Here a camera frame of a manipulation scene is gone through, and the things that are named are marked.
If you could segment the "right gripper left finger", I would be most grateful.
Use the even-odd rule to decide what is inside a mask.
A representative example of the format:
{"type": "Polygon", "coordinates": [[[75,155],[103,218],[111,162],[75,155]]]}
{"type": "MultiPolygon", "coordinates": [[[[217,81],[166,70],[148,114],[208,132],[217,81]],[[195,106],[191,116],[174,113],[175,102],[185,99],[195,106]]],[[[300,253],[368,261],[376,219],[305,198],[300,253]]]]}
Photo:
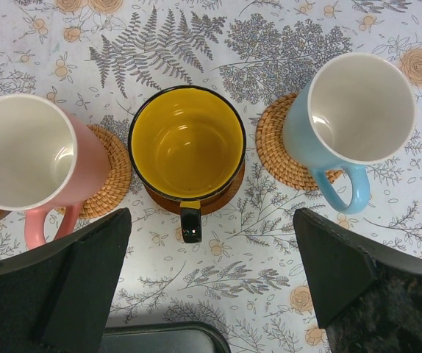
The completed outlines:
{"type": "Polygon", "coordinates": [[[0,352],[97,352],[130,234],[123,208],[0,260],[0,352]]]}

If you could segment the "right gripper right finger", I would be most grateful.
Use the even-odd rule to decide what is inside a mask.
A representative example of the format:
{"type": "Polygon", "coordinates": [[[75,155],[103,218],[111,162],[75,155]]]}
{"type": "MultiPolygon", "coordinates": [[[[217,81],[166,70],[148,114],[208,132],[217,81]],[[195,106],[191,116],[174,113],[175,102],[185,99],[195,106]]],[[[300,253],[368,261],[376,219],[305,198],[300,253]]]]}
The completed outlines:
{"type": "Polygon", "coordinates": [[[307,208],[293,226],[332,352],[422,352],[422,259],[307,208]]]}

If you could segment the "pink ceramic mug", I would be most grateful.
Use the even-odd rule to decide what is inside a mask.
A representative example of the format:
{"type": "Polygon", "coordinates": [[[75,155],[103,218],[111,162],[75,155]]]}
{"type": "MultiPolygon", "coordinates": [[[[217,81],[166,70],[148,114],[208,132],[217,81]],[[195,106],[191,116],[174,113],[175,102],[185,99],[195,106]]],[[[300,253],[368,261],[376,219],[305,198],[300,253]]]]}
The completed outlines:
{"type": "Polygon", "coordinates": [[[28,249],[45,244],[54,208],[65,208],[55,237],[72,233],[109,172],[105,148],[83,122],[39,96],[0,96],[0,210],[25,213],[28,249]]]}

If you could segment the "light blue ceramic mug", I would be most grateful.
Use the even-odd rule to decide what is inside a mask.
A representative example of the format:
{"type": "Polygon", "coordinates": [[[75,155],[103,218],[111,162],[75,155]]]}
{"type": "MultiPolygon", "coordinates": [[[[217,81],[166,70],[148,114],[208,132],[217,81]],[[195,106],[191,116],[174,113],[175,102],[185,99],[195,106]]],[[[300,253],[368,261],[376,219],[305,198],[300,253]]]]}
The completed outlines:
{"type": "Polygon", "coordinates": [[[342,54],[297,95],[282,141],[328,203],[355,214],[370,198],[367,165],[391,158],[407,143],[415,109],[410,82],[400,69],[374,54],[342,54]]]}

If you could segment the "yellow ceramic mug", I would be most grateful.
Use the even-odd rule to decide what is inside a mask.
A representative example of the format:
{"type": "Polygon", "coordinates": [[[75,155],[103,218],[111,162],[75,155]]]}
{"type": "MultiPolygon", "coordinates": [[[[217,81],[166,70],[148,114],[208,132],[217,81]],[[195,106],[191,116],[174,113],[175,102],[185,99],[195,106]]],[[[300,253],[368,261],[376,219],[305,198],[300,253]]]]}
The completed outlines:
{"type": "Polygon", "coordinates": [[[184,242],[201,242],[203,201],[225,190],[245,160],[246,131],[237,110],[207,88],[164,89],[135,113],[128,147],[143,184],[178,202],[184,242]]]}

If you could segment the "black plastic tray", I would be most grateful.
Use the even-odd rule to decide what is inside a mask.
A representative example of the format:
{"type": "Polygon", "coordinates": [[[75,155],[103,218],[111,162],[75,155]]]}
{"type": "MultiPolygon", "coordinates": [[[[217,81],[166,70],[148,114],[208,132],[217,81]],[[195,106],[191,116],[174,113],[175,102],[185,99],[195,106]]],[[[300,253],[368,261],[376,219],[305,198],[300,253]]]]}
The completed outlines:
{"type": "Polygon", "coordinates": [[[230,353],[231,349],[215,327],[199,321],[188,321],[107,328],[99,351],[230,353]]]}

